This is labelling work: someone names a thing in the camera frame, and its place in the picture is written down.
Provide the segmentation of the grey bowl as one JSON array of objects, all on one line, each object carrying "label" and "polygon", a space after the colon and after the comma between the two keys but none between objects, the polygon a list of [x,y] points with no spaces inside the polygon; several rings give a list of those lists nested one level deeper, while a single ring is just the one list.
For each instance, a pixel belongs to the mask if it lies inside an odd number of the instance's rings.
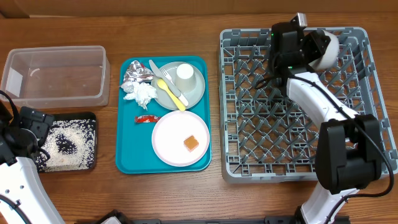
[{"label": "grey bowl", "polygon": [[330,38],[330,43],[322,57],[309,63],[314,70],[325,70],[331,68],[339,53],[339,41],[337,36],[325,30],[323,33]]}]

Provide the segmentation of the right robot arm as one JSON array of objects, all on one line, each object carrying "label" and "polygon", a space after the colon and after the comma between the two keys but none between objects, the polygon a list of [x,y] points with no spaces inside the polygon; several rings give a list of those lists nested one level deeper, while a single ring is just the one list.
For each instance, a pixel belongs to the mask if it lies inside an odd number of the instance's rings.
[{"label": "right robot arm", "polygon": [[284,95],[318,128],[318,182],[310,198],[297,208],[293,222],[333,223],[349,199],[362,197],[360,190],[380,179],[383,166],[389,174],[387,189],[366,197],[387,195],[394,186],[394,173],[382,151],[376,117],[346,106],[317,74],[335,63],[340,47],[337,36],[325,30],[305,34],[306,26],[298,19],[272,26],[268,66],[281,80]]}]

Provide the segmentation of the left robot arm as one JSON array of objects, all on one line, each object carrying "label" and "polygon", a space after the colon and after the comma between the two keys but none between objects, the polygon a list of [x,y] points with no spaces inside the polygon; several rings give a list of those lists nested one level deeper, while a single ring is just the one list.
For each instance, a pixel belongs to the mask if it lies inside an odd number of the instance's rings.
[{"label": "left robot arm", "polygon": [[1,92],[12,113],[1,104],[1,215],[8,223],[63,223],[47,195],[35,164],[55,117],[23,106],[19,111]]}]

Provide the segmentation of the grey dishwasher rack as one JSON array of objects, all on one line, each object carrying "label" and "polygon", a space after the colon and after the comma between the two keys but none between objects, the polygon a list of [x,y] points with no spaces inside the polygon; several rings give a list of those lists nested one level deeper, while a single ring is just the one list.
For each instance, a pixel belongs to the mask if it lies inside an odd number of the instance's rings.
[{"label": "grey dishwasher rack", "polygon": [[[372,114],[384,153],[397,168],[397,147],[382,96],[367,32],[331,27],[340,49],[334,66],[320,70],[322,83],[346,106]],[[220,34],[219,93],[222,176],[232,184],[315,180],[318,129],[304,111],[269,84],[269,29],[226,29]]]}]

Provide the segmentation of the clear plastic bin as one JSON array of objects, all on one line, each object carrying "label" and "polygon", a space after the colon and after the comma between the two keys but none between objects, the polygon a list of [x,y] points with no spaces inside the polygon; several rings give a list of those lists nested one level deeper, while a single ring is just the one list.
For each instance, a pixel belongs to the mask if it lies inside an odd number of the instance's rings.
[{"label": "clear plastic bin", "polygon": [[1,90],[18,107],[106,106],[110,73],[106,50],[100,45],[13,49],[6,59]]}]

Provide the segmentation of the grey round plate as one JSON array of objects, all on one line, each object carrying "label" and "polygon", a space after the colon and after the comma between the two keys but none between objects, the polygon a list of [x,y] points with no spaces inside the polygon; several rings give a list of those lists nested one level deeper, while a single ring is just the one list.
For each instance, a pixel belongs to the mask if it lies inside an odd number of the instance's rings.
[{"label": "grey round plate", "polygon": [[[170,63],[167,63],[167,64],[161,66],[159,69],[166,70],[169,73],[169,75],[172,77],[172,81],[175,83],[175,79],[177,77],[177,67],[181,64],[183,64],[183,62],[170,62]],[[205,78],[204,78],[202,72],[194,65],[191,65],[191,66],[193,67],[194,77],[196,79],[196,85],[193,90],[188,91],[188,92],[186,92],[186,91],[182,92],[184,97],[188,100],[187,109],[192,108],[201,100],[201,98],[205,92],[205,88],[206,88]],[[151,81],[151,85],[156,89],[157,98],[155,99],[155,101],[160,106],[162,106],[165,109],[172,110],[172,111],[178,110],[175,103],[170,99],[169,95],[164,90],[160,89],[157,86],[156,78],[154,78]]]}]

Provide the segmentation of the white paper cup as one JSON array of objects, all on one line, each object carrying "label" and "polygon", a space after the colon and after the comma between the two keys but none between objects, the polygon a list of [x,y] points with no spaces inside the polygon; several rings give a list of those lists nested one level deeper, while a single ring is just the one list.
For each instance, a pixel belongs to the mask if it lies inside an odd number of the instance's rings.
[{"label": "white paper cup", "polygon": [[180,64],[176,70],[175,86],[183,93],[191,92],[196,87],[193,67],[188,63]]}]

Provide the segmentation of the red candy wrapper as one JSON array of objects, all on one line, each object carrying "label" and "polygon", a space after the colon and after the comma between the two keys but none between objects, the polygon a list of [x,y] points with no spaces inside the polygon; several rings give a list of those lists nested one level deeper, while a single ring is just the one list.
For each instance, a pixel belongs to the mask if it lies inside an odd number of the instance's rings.
[{"label": "red candy wrapper", "polygon": [[156,123],[161,119],[161,116],[155,115],[140,115],[134,118],[134,122],[137,124],[140,123]]}]

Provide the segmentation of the crumpled aluminium foil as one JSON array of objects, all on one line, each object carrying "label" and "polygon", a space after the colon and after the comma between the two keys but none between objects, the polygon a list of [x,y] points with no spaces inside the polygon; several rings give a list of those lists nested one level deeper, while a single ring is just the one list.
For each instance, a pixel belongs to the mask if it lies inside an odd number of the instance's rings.
[{"label": "crumpled aluminium foil", "polygon": [[124,73],[123,83],[126,82],[151,82],[154,78],[154,73],[149,68],[145,67],[138,60],[132,61]]}]

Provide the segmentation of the crumpled white tissue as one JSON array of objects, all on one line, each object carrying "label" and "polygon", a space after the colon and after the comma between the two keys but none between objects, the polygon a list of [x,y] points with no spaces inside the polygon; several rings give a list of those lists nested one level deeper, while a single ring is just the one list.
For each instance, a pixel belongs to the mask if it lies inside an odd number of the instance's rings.
[{"label": "crumpled white tissue", "polygon": [[147,110],[151,99],[157,98],[157,90],[148,83],[127,81],[121,88],[126,93],[124,100],[135,100],[144,110]]}]

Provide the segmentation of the white plastic fork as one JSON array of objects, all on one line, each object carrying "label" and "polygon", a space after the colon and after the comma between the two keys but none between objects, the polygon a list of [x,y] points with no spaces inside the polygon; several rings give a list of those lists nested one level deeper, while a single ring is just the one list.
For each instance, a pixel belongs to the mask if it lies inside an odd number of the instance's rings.
[{"label": "white plastic fork", "polygon": [[165,69],[162,69],[161,72],[164,74],[165,78],[167,78],[171,83],[173,83],[172,77]]}]

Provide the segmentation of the white plastic knife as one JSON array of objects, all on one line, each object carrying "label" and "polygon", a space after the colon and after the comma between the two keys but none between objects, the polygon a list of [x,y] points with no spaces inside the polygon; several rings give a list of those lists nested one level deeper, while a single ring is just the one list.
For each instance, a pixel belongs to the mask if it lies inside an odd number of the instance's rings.
[{"label": "white plastic knife", "polygon": [[185,105],[188,106],[188,100],[184,97],[182,92],[175,86],[174,83],[171,83],[167,78],[165,78],[164,74],[157,67],[157,65],[153,62],[153,60],[149,60],[149,65],[153,73],[158,77],[158,79],[163,79],[169,87],[170,91]]}]

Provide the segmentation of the yellow plastic spoon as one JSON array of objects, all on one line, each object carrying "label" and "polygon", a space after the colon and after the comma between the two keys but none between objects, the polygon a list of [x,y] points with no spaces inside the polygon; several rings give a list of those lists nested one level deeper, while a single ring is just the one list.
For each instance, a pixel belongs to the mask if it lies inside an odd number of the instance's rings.
[{"label": "yellow plastic spoon", "polygon": [[170,99],[174,102],[174,104],[180,111],[186,110],[185,105],[170,91],[169,87],[167,86],[166,82],[163,81],[163,79],[158,79],[156,83],[160,89],[162,89],[169,95]]}]

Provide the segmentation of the orange food cube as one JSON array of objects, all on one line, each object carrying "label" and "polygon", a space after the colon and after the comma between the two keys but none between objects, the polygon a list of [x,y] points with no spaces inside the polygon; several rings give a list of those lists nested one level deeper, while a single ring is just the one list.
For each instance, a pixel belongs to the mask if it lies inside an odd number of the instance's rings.
[{"label": "orange food cube", "polygon": [[186,138],[183,144],[189,152],[192,152],[199,146],[199,142],[194,135],[191,135],[188,138]]}]

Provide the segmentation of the white round plate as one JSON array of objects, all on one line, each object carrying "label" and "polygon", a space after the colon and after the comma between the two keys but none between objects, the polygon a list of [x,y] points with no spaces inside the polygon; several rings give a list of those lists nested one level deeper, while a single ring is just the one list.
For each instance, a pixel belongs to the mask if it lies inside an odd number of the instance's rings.
[{"label": "white round plate", "polygon": [[[198,140],[199,146],[189,152],[183,142],[191,135]],[[173,111],[155,124],[151,143],[162,162],[174,167],[186,167],[198,162],[208,152],[210,131],[199,115],[190,111]]]}]

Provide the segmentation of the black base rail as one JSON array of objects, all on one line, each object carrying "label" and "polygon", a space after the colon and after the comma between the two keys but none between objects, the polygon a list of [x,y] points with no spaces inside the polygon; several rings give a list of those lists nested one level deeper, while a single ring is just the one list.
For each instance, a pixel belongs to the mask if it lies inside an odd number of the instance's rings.
[{"label": "black base rail", "polygon": [[117,210],[112,210],[97,221],[88,223],[122,223],[122,224],[299,224],[295,216],[268,216],[265,218],[246,218],[246,219],[218,219],[218,220],[160,220],[160,219],[129,219],[125,214]]}]

